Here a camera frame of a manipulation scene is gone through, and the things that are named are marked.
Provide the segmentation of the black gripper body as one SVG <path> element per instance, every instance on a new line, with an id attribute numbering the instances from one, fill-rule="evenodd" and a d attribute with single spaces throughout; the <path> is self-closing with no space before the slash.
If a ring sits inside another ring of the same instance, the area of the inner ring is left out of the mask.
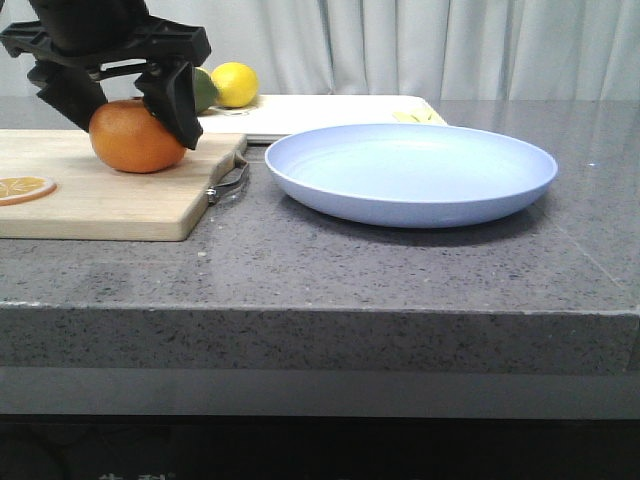
<path id="1" fill-rule="evenodd" d="M 1 32 L 12 57 L 29 53 L 64 66 L 96 68 L 129 59 L 185 60 L 200 66 L 211 53 L 202 27 L 153 16 L 143 1 L 32 1 L 37 19 Z"/>

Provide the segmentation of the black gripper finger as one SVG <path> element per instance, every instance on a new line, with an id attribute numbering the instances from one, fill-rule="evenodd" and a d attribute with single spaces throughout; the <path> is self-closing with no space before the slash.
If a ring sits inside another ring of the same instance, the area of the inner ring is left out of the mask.
<path id="1" fill-rule="evenodd" d="M 95 111 L 107 103 L 100 84 L 81 68 L 37 60 L 27 78 L 42 101 L 85 132 Z"/>
<path id="2" fill-rule="evenodd" d="M 135 81 L 147 110 L 190 150 L 195 150 L 203 133 L 197 119 L 194 94 L 194 66 L 186 60 L 149 63 Z"/>

